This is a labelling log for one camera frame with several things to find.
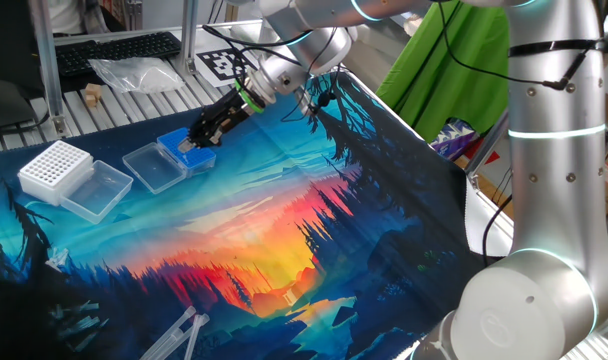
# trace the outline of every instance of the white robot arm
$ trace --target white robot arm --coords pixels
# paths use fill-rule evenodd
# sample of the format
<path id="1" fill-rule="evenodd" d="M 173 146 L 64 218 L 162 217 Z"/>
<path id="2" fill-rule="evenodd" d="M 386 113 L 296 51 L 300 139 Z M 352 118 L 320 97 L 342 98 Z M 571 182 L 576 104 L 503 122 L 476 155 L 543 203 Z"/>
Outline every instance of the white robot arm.
<path id="1" fill-rule="evenodd" d="M 501 6 L 510 23 L 509 83 L 515 234 L 511 254 L 476 275 L 460 306 L 412 360 L 557 360 L 608 318 L 608 235 L 604 206 L 603 59 L 593 0 L 463 0 Z M 292 93 L 309 75 L 336 66 L 354 40 L 345 27 L 428 0 L 258 0 L 299 65 L 271 56 L 249 74 L 250 108 Z M 286 49 L 281 53 L 290 56 Z M 578 54 L 584 54 L 578 62 Z M 569 76 L 569 68 L 575 68 Z M 545 86 L 542 82 L 556 86 Z M 185 145 L 218 144 L 248 117 L 250 104 L 216 104 Z"/>

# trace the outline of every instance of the plastic wrapper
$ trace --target plastic wrapper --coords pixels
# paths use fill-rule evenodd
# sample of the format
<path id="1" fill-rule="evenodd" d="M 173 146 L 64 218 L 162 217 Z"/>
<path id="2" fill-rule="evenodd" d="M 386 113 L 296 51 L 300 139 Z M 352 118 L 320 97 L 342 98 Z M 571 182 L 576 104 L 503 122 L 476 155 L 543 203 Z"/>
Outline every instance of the plastic wrapper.
<path id="1" fill-rule="evenodd" d="M 89 60 L 95 73 L 120 93 L 136 91 L 144 94 L 172 91 L 184 81 L 166 63 L 157 58 L 131 58 L 119 61 Z"/>
<path id="2" fill-rule="evenodd" d="M 444 125 L 442 131 L 431 143 L 438 154 L 449 160 L 457 160 L 468 149 L 469 144 L 479 138 L 479 134 L 462 120 L 453 119 Z"/>

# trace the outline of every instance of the keyboard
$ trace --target keyboard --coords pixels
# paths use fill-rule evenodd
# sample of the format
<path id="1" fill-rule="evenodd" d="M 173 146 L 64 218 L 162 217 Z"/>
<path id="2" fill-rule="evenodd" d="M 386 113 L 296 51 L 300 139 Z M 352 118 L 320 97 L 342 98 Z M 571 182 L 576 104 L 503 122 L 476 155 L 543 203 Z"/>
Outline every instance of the keyboard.
<path id="1" fill-rule="evenodd" d="M 86 41 L 55 47 L 60 75 L 71 77 L 92 73 L 89 59 L 122 60 L 133 57 L 177 55 L 181 43 L 170 32 L 160 32 L 109 42 Z"/>

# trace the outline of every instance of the computer monitor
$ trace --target computer monitor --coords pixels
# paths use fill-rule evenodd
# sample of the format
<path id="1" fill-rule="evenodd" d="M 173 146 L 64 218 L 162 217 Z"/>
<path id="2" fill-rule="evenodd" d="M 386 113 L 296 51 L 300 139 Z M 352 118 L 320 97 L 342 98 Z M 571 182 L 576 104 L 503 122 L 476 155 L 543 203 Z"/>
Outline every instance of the computer monitor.
<path id="1" fill-rule="evenodd" d="M 43 93 L 28 0 L 0 0 L 0 127 L 35 119 L 27 98 Z"/>

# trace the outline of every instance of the clear plastic lid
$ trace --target clear plastic lid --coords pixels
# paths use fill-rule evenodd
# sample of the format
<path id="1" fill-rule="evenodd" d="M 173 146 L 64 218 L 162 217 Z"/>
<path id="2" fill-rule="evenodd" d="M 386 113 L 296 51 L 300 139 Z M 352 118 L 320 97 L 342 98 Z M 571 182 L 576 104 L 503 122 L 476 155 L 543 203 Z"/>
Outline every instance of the clear plastic lid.
<path id="1" fill-rule="evenodd" d="M 133 151 L 122 161 L 156 195 L 184 180 L 187 174 L 156 143 Z"/>
<path id="2" fill-rule="evenodd" d="M 71 190 L 62 194 L 61 204 L 93 224 L 99 224 L 131 190 L 132 184 L 130 176 L 96 161 Z"/>

